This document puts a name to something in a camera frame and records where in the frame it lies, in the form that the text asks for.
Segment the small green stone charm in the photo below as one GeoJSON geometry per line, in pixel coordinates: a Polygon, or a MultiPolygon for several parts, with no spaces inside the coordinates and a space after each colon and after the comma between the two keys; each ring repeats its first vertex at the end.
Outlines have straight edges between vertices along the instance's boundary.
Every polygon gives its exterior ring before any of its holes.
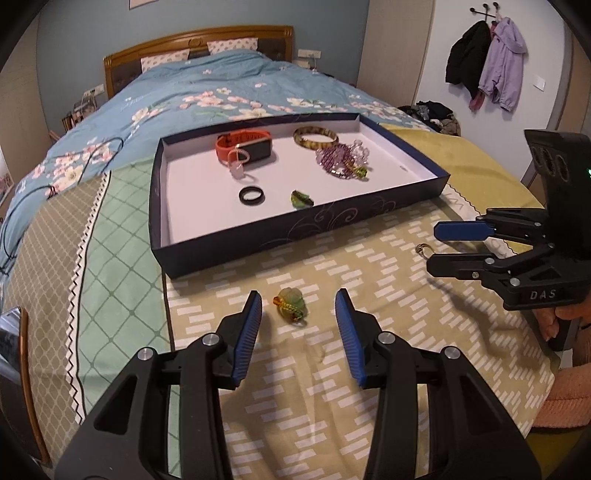
{"type": "Polygon", "coordinates": [[[296,209],[304,209],[315,206],[315,202],[310,196],[297,190],[294,190],[290,193],[290,202],[291,205],[293,205],[296,209]]]}

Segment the tortoiseshell bangle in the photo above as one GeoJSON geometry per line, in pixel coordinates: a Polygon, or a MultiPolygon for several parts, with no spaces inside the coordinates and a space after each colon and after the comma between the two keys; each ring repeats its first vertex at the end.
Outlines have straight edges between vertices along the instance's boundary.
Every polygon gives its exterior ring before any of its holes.
{"type": "Polygon", "coordinates": [[[294,130],[294,142],[308,150],[323,150],[339,143],[339,136],[321,126],[303,126],[294,130]]]}

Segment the orange smart watch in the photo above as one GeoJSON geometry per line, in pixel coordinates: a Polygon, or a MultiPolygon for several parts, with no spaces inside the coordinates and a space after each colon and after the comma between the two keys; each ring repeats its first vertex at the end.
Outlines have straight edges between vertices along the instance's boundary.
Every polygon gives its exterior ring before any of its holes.
{"type": "Polygon", "coordinates": [[[224,166],[231,162],[256,162],[273,153],[273,137],[266,130],[235,130],[221,134],[215,141],[217,159],[224,166]]]}

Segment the yellow towel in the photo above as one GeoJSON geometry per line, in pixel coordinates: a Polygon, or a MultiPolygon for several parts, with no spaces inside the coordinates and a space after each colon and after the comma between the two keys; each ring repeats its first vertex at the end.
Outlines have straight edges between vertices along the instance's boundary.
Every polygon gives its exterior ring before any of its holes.
{"type": "Polygon", "coordinates": [[[387,123],[383,126],[450,174],[443,197],[460,219],[474,220],[489,208],[542,206],[519,180],[470,141],[387,123]]]}

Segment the pink sweater sleeve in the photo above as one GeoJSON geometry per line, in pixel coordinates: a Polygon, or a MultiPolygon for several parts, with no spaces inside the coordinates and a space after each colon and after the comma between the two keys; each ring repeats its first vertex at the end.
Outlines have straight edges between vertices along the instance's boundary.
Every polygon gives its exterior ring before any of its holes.
{"type": "Polygon", "coordinates": [[[533,427],[572,429],[587,426],[591,416],[590,397],[589,364],[560,370],[533,427]]]}

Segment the pile of dark clothes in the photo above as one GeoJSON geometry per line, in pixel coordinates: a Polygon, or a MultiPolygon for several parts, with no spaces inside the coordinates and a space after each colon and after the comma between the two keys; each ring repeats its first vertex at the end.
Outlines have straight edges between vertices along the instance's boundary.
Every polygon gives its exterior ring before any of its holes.
{"type": "Polygon", "coordinates": [[[437,133],[461,136],[461,126],[454,111],[440,102],[419,101],[413,105],[400,106],[399,109],[423,122],[437,133]]]}

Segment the purple hanging jacket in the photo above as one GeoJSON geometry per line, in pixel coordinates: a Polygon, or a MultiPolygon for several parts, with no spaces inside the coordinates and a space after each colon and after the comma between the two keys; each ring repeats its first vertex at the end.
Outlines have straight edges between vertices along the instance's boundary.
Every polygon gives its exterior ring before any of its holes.
{"type": "Polygon", "coordinates": [[[523,85],[526,42],[515,24],[504,17],[495,26],[477,96],[469,104],[472,112],[481,109],[486,97],[503,110],[513,113],[523,85]]]}

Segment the black hanging jacket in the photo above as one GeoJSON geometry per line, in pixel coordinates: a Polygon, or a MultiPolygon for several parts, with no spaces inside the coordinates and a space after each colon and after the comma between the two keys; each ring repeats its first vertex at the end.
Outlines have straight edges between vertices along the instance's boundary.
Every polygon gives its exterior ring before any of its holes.
{"type": "Polygon", "coordinates": [[[456,86],[463,85],[475,99],[491,42],[491,29],[486,21],[472,25],[451,48],[445,81],[456,86]]]}

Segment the beige wardrobe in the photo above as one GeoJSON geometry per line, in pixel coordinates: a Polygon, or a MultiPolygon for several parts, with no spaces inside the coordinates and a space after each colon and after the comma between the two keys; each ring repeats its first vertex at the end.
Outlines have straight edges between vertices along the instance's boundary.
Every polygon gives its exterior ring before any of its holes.
{"type": "Polygon", "coordinates": [[[370,1],[356,86],[396,107],[412,104],[434,11],[434,0],[370,1]]]}

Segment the dark blue shallow box tray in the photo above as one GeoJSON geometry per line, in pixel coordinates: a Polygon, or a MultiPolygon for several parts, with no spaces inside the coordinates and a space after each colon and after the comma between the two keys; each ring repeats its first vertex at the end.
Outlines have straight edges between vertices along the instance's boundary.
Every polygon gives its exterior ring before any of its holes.
{"type": "Polygon", "coordinates": [[[398,135],[356,113],[283,115],[216,124],[160,139],[149,192],[151,251],[164,273],[178,278],[338,229],[443,192],[449,173],[398,135]],[[346,144],[369,150],[366,179],[325,172],[315,152],[294,142],[294,130],[321,126],[346,144]],[[218,161],[221,134],[263,129],[270,158],[235,180],[218,161]],[[314,207],[296,209],[294,190],[314,207]]]}

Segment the blue floral duvet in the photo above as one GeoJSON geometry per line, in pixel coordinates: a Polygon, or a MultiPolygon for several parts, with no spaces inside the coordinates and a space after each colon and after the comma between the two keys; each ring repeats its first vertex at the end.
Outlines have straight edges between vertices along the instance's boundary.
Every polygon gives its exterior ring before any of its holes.
{"type": "Polygon", "coordinates": [[[347,83],[252,50],[157,66],[66,133],[19,182],[1,227],[2,275],[10,274],[24,233],[50,195],[143,161],[159,139],[178,132],[312,112],[358,112],[402,128],[426,127],[347,83]]]}

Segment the right patterned pillow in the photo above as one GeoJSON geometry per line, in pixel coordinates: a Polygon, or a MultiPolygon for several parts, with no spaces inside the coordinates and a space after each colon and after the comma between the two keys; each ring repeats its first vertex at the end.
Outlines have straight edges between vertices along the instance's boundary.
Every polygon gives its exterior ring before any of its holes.
{"type": "Polygon", "coordinates": [[[207,49],[211,55],[232,50],[256,51],[257,48],[259,48],[259,40],[256,37],[215,40],[207,43],[207,49]]]}

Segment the patterned pillow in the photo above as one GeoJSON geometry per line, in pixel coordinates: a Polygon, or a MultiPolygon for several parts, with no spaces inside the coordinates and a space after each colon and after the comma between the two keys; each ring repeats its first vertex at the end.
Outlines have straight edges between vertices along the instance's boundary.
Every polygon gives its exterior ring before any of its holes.
{"type": "Polygon", "coordinates": [[[211,55],[232,50],[256,51],[257,48],[259,48],[259,40],[256,37],[215,40],[207,43],[207,49],[211,55]]]}
{"type": "Polygon", "coordinates": [[[167,64],[167,63],[187,61],[189,54],[190,54],[190,49],[183,49],[183,50],[173,51],[170,53],[163,53],[163,54],[142,57],[140,59],[141,72],[145,73],[157,66],[167,64]]]}

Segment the left patterned pillow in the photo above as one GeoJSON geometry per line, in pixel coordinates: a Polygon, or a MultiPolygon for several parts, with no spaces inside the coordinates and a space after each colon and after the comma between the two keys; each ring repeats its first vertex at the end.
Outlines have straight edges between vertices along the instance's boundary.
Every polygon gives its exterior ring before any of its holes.
{"type": "Polygon", "coordinates": [[[190,54],[190,49],[183,49],[183,50],[173,51],[170,53],[163,53],[163,54],[142,57],[140,59],[141,72],[145,73],[157,66],[167,64],[167,63],[187,61],[189,54],[190,54]]]}

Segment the wooden headboard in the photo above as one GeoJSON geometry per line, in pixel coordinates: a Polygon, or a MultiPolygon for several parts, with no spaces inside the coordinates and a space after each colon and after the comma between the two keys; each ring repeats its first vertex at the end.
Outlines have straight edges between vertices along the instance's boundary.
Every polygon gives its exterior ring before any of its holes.
{"type": "Polygon", "coordinates": [[[257,38],[259,52],[272,60],[294,58],[294,27],[289,25],[237,25],[211,27],[168,35],[108,55],[103,60],[105,92],[111,99],[141,74],[141,59],[189,50],[190,58],[208,54],[207,43],[238,38],[257,38]]]}

